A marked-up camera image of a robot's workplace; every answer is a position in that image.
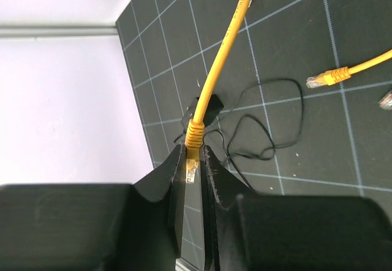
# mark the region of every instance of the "black cutting mat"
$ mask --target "black cutting mat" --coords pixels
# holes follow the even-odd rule
[[[200,94],[238,0],[132,0],[117,21],[151,158],[158,166],[181,133],[179,122]],[[392,88],[392,60],[344,84],[309,90],[306,78],[353,66],[392,47],[392,0],[254,0],[215,92],[228,110],[258,80],[289,77],[303,85],[302,140],[271,161],[238,159],[258,190],[278,194],[363,195],[392,217],[391,111],[377,102]],[[276,141],[298,124],[298,92],[289,84],[248,92],[220,123],[229,137],[244,113],[259,117]],[[218,136],[208,138],[222,158]],[[234,147],[267,146],[249,122]],[[183,257],[200,268],[199,184],[187,186]]]

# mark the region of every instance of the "tangled black cord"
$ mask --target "tangled black cord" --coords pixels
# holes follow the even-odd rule
[[[301,135],[303,132],[303,122],[304,122],[304,96],[303,96],[303,91],[301,88],[301,85],[299,84],[299,82],[297,82],[296,80],[293,80],[291,78],[278,78],[278,79],[274,79],[274,80],[265,80],[262,81],[260,83],[257,84],[253,84],[251,86],[249,86],[248,88],[246,88],[245,90],[242,91],[241,95],[239,96],[238,101],[236,102],[236,104],[227,112],[225,113],[225,115],[223,115],[221,118],[217,118],[211,125],[213,126],[214,124],[216,124],[218,121],[222,121],[223,119],[225,119],[228,115],[231,114],[231,112],[233,112],[235,110],[235,108],[237,108],[237,106],[239,105],[243,95],[255,88],[255,87],[261,87],[267,84],[272,84],[272,83],[282,83],[282,82],[289,82],[289,83],[293,83],[296,88],[298,89],[298,92],[300,94],[300,104],[301,104],[301,112],[300,112],[300,123],[298,126],[298,130],[297,133],[295,135],[295,137],[291,140],[291,141],[287,141],[285,143],[275,143],[272,139],[271,134],[269,133],[268,129],[265,127],[265,125],[254,115],[251,114],[244,114],[241,116],[241,118],[239,119],[232,137],[229,139],[227,146],[225,145],[225,138],[223,136],[223,133],[219,130],[219,129],[213,129],[213,130],[208,130],[207,132],[205,132],[204,136],[203,136],[203,144],[205,143],[205,137],[207,135],[210,135],[212,133],[218,133],[222,139],[222,148],[223,151],[225,153],[225,160],[221,161],[221,163],[225,166],[229,163],[231,163],[233,165],[233,167],[235,168],[235,170],[237,171],[237,173],[239,174],[239,176],[241,176],[242,180],[244,181],[244,183],[253,191],[260,193],[259,191],[257,191],[256,189],[253,188],[253,186],[249,183],[249,181],[246,179],[246,177],[244,176],[244,174],[241,172],[241,170],[239,170],[237,164],[234,161],[234,157],[243,157],[246,159],[250,159],[250,160],[261,160],[261,161],[268,161],[271,160],[275,157],[276,154],[276,150],[278,149],[284,149],[286,147],[291,147],[294,146],[300,139],[301,139]],[[268,147],[266,147],[265,149],[263,149],[259,154],[255,154],[253,152],[244,152],[243,150],[241,151],[231,151],[230,150],[230,145],[233,143],[233,140],[235,139],[235,136],[238,133],[238,130],[241,126],[241,124],[243,123],[243,121],[245,119],[250,119],[254,122],[256,122],[256,124],[258,126],[260,126],[262,128],[262,130],[264,131],[264,134],[267,136],[268,141],[270,142],[270,145]],[[179,135],[174,142],[177,142],[184,134]]]

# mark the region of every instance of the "yellow ethernet cable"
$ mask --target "yellow ethernet cable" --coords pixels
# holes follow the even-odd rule
[[[362,64],[359,64],[357,66],[351,68],[342,67],[334,70],[328,70],[317,76],[309,77],[306,80],[306,85],[311,89],[314,89],[315,87],[326,86],[326,85],[331,86],[335,83],[340,83],[341,81],[349,79],[354,73],[358,73],[360,71],[373,67],[391,58],[392,58],[392,50],[389,50],[386,53],[383,53],[380,56],[377,56],[376,58],[363,62]]]
[[[195,173],[200,166],[200,148],[203,141],[204,123],[203,118],[207,110],[209,99],[215,88],[215,84],[221,74],[223,65],[227,56],[234,44],[235,37],[244,20],[247,8],[251,0],[239,0],[237,8],[235,9],[233,18],[228,26],[225,37],[220,45],[219,51],[216,54],[215,60],[209,71],[206,82],[203,86],[202,93],[198,100],[194,118],[189,121],[186,132],[186,182],[193,183]]]

